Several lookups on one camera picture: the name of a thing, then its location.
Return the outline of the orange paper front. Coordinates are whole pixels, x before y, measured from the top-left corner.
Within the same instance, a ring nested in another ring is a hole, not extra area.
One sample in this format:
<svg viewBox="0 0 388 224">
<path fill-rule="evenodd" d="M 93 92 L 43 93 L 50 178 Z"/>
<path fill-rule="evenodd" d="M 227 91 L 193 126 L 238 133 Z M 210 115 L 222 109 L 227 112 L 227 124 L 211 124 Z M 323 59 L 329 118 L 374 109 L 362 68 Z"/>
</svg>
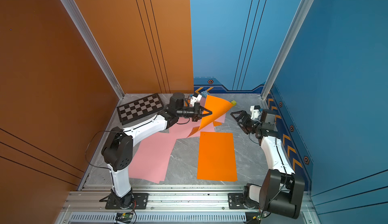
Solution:
<svg viewBox="0 0 388 224">
<path fill-rule="evenodd" d="M 208 181 L 237 181 L 232 133 L 201 133 L 197 178 Z"/>
</svg>

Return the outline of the large curved pink paper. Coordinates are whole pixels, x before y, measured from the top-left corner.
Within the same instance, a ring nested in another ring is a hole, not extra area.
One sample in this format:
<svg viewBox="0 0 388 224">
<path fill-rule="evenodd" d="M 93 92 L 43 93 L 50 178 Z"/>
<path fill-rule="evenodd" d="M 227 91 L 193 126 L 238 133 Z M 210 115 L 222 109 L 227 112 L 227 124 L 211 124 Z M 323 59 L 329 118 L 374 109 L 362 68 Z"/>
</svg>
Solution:
<svg viewBox="0 0 388 224">
<path fill-rule="evenodd" d="M 156 184 L 164 181 L 176 140 L 169 133 L 156 133 L 142 140 L 128 167 L 129 177 Z"/>
</svg>

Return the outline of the orange curved paper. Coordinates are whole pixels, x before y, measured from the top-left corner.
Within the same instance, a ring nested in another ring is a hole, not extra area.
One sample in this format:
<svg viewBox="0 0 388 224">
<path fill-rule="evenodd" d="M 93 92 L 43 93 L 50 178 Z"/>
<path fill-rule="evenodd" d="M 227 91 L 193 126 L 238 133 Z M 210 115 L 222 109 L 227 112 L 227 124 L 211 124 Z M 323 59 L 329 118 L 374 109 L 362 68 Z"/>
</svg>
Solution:
<svg viewBox="0 0 388 224">
<path fill-rule="evenodd" d="M 212 111 L 212 115 L 204 117 L 198 126 L 195 126 L 189 133 L 189 137 L 199 137 L 202 132 L 215 132 L 215 127 L 221 126 L 225 122 L 226 113 L 232 109 L 233 105 L 225 99 L 208 96 L 204 108 Z"/>
</svg>

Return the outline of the pink paper underneath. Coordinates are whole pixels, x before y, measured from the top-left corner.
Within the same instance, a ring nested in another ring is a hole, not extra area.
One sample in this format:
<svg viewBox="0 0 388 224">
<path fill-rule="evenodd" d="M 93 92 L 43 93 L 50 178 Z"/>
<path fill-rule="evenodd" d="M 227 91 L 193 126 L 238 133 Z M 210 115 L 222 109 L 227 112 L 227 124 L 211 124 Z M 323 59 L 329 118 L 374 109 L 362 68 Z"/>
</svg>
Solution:
<svg viewBox="0 0 388 224">
<path fill-rule="evenodd" d="M 201 120 L 199 120 L 198 122 L 190 121 L 189 123 L 184 125 L 175 124 L 169 129 L 168 135 L 175 140 L 188 138 L 189 133 L 195 126 L 198 126 L 200 122 Z"/>
</svg>

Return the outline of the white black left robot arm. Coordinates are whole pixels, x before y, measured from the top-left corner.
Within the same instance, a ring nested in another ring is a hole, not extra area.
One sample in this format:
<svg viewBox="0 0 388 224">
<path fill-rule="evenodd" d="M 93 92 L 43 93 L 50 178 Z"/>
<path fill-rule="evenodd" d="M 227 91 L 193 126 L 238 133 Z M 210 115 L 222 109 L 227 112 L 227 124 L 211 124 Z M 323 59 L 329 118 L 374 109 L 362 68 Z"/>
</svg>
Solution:
<svg viewBox="0 0 388 224">
<path fill-rule="evenodd" d="M 136 198 L 129 181 L 128 167 L 133 158 L 133 147 L 147 137 L 175 125 L 180 118 L 193 122 L 212 115 L 212 111 L 201 106 L 201 95 L 195 93 L 186 98 L 183 93 L 174 93 L 167 105 L 158 94 L 152 94 L 117 108 L 121 122 L 130 123 L 151 116 L 132 127 L 110 130 L 101 154 L 112 179 L 111 193 L 103 198 L 107 209 L 135 209 Z"/>
</svg>

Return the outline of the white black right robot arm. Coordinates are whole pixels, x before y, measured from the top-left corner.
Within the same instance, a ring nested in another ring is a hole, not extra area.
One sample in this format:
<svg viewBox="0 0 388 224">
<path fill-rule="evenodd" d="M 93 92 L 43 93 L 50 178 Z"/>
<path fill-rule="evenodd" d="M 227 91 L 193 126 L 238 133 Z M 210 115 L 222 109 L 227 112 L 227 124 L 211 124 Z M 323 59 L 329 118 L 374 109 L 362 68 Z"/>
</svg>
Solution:
<svg viewBox="0 0 388 224">
<path fill-rule="evenodd" d="M 230 194 L 229 207 L 257 209 L 260 218 L 274 213 L 297 219 L 302 207 L 305 181 L 296 174 L 286 157 L 275 123 L 276 112 L 254 105 L 250 113 L 241 110 L 230 115 L 245 134 L 258 140 L 269 170 L 263 184 L 246 184 L 242 195 Z"/>
</svg>

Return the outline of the small blue toy box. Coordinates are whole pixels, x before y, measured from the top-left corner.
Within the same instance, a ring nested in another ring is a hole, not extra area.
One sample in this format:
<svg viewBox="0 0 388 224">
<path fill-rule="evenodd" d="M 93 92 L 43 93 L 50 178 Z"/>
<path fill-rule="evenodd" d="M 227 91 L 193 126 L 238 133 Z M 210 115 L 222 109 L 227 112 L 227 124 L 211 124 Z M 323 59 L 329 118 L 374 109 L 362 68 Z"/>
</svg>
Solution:
<svg viewBox="0 0 388 224">
<path fill-rule="evenodd" d="M 202 91 L 201 92 L 201 95 L 205 98 L 207 98 L 207 96 L 209 95 L 208 91 Z"/>
</svg>

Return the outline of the black grey chessboard case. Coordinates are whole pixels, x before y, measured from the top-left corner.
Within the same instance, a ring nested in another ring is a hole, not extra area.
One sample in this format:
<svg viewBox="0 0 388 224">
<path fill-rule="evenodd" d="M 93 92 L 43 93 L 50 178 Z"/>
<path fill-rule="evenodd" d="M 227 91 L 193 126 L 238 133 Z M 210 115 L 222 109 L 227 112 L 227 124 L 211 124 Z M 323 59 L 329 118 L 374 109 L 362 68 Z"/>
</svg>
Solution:
<svg viewBox="0 0 388 224">
<path fill-rule="evenodd" d="M 119 121 L 122 125 L 126 125 L 158 113 L 162 110 L 164 104 L 160 96 L 155 93 L 141 99 L 120 105 L 117 107 Z"/>
</svg>

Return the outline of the right green circuit board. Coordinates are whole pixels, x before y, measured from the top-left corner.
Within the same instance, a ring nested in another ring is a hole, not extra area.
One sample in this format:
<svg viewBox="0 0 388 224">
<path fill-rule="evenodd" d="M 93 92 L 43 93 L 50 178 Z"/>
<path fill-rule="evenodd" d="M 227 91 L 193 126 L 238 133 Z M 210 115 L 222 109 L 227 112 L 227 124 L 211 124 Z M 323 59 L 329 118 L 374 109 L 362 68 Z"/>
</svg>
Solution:
<svg viewBox="0 0 388 224">
<path fill-rule="evenodd" d="M 270 213 L 269 212 L 246 212 L 246 221 L 245 224 L 261 224 L 262 220 L 267 218 Z"/>
</svg>

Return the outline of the green circuit board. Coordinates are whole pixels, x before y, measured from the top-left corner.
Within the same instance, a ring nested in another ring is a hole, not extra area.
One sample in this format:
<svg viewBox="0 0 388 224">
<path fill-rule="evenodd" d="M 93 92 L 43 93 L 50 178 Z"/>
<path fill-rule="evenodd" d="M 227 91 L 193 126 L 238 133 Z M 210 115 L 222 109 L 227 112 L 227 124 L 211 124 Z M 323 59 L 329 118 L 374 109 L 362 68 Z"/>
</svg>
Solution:
<svg viewBox="0 0 388 224">
<path fill-rule="evenodd" d="M 262 220 L 267 218 L 270 213 L 269 212 L 246 212 L 246 221 L 245 224 L 261 224 Z"/>
<path fill-rule="evenodd" d="M 115 224 L 134 224 L 136 221 L 135 214 L 133 212 L 120 212 L 116 214 Z"/>
</svg>

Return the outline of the left green circuit board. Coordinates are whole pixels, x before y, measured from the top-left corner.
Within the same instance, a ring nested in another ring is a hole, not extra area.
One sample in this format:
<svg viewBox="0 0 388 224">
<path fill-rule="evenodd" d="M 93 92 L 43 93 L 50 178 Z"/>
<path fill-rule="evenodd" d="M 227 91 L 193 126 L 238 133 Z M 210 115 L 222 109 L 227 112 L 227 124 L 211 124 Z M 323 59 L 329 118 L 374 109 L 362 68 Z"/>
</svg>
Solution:
<svg viewBox="0 0 388 224">
<path fill-rule="evenodd" d="M 136 221 L 135 214 L 133 212 L 120 212 L 116 214 L 115 224 L 134 224 Z"/>
</svg>

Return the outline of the ventilation grille strip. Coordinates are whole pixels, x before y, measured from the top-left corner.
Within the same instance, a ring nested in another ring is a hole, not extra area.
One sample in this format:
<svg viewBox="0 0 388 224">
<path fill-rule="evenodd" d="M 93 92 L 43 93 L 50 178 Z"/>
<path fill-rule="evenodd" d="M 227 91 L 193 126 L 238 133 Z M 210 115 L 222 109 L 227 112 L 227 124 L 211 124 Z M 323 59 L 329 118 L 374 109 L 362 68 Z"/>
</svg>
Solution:
<svg viewBox="0 0 388 224">
<path fill-rule="evenodd" d="M 113 223 L 117 213 L 74 212 L 69 218 L 76 223 Z M 143 222 L 246 222 L 244 212 L 138 212 L 137 223 Z"/>
</svg>

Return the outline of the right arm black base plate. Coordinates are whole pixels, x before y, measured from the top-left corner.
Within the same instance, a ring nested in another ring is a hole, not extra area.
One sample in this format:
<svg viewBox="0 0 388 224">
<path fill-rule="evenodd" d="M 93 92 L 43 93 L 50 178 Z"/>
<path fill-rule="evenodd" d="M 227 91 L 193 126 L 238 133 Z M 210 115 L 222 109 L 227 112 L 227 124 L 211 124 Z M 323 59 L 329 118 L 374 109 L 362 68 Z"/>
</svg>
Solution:
<svg viewBox="0 0 388 224">
<path fill-rule="evenodd" d="M 254 195 L 253 198 L 249 194 L 244 193 L 228 193 L 228 205 L 231 210 L 247 210 L 259 211 L 267 210 L 266 205 L 270 199 L 264 198 L 264 202 L 259 202 L 259 195 Z"/>
</svg>

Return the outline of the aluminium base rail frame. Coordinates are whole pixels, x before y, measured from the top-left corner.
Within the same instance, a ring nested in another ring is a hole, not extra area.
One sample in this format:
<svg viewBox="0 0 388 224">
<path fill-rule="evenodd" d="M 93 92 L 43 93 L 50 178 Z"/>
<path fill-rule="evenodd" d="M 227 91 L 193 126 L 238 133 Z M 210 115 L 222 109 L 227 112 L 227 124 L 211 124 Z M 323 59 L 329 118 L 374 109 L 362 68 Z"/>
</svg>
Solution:
<svg viewBox="0 0 388 224">
<path fill-rule="evenodd" d="M 239 185 L 139 185 L 133 193 L 148 193 L 148 203 L 143 210 L 105 209 L 101 199 L 110 194 L 107 185 L 86 185 L 80 191 L 70 192 L 55 221 L 57 224 L 114 224 L 113 223 L 76 223 L 69 218 L 74 212 L 133 212 L 137 220 L 138 212 L 258 212 L 231 210 L 228 205 L 228 193 L 242 193 Z M 270 214 L 261 224 L 318 224 L 320 222 L 308 194 L 303 195 L 299 217 L 295 219 Z M 245 222 L 143 222 L 135 224 L 243 224 Z"/>
</svg>

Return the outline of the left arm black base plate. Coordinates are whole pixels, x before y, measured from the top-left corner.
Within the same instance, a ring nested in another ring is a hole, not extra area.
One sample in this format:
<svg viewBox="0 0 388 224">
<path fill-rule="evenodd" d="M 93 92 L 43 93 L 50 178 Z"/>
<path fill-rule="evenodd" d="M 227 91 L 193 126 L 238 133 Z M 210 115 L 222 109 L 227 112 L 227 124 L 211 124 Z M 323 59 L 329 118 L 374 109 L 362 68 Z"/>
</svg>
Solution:
<svg viewBox="0 0 388 224">
<path fill-rule="evenodd" d="M 128 193 L 124 197 L 117 197 L 115 193 L 104 197 L 100 202 L 105 202 L 105 209 L 116 210 L 143 210 L 146 209 L 148 203 L 148 193 Z"/>
</svg>

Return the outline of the right aluminium corner post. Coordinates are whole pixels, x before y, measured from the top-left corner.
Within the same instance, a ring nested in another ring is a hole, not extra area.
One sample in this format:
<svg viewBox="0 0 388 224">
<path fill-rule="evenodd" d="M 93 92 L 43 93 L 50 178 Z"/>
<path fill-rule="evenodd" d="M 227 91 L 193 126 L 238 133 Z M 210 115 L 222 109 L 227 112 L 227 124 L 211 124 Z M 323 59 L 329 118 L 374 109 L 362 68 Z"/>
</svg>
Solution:
<svg viewBox="0 0 388 224">
<path fill-rule="evenodd" d="M 265 100 L 270 93 L 271 88 L 273 87 L 276 78 L 293 46 L 293 43 L 305 21 L 305 18 L 313 4 L 314 0 L 301 0 L 296 13 L 293 17 L 293 20 L 290 24 L 288 32 L 285 36 L 285 39 L 282 43 L 282 46 L 278 52 L 278 55 L 274 61 L 274 64 L 271 68 L 271 71 L 268 75 L 268 78 L 263 87 L 261 98 Z"/>
</svg>

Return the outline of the aluminium corner post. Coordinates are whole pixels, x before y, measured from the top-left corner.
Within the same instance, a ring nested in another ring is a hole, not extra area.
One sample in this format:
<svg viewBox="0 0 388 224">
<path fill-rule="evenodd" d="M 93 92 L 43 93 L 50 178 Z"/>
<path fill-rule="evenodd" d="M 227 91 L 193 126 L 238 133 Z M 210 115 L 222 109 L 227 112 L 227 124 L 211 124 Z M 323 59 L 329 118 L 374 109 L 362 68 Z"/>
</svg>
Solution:
<svg viewBox="0 0 388 224">
<path fill-rule="evenodd" d="M 271 71 L 268 75 L 268 78 L 263 87 L 261 98 L 265 100 L 270 93 L 271 88 L 273 87 L 276 78 L 293 46 L 293 43 L 305 21 L 305 18 L 313 4 L 314 0 L 301 0 L 296 13 L 293 17 L 293 20 L 290 24 L 288 32 L 285 36 L 285 39 L 282 43 L 282 46 L 278 52 L 278 55 L 274 61 L 274 64 L 271 68 Z"/>
<path fill-rule="evenodd" d="M 100 66 L 101 70 L 103 71 L 104 75 L 106 76 L 114 92 L 116 93 L 119 99 L 123 99 L 125 93 L 122 87 L 120 86 L 116 76 L 114 75 L 113 70 L 111 69 L 106 57 L 104 56 L 104 53 L 102 52 L 98 42 L 96 41 L 75 0 L 60 1 L 63 4 L 70 18 L 72 19 L 74 25 L 82 36 L 90 52 L 97 61 L 98 65 Z"/>
</svg>

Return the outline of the left aluminium corner post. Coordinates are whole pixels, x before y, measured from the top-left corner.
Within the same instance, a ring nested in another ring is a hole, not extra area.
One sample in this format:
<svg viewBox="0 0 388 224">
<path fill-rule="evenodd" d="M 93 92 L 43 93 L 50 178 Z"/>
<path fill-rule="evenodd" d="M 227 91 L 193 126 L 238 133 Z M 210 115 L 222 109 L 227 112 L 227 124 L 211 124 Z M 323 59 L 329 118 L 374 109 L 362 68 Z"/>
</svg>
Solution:
<svg viewBox="0 0 388 224">
<path fill-rule="evenodd" d="M 116 76 L 114 75 L 113 70 L 111 69 L 106 57 L 104 56 L 104 53 L 102 52 L 98 42 L 96 41 L 75 0 L 60 1 L 63 4 L 70 18 L 72 19 L 74 25 L 82 36 L 90 52 L 97 61 L 98 65 L 100 66 L 101 70 L 103 71 L 104 75 L 106 76 L 114 92 L 116 93 L 119 99 L 123 99 L 125 93 L 122 87 L 120 86 Z"/>
</svg>

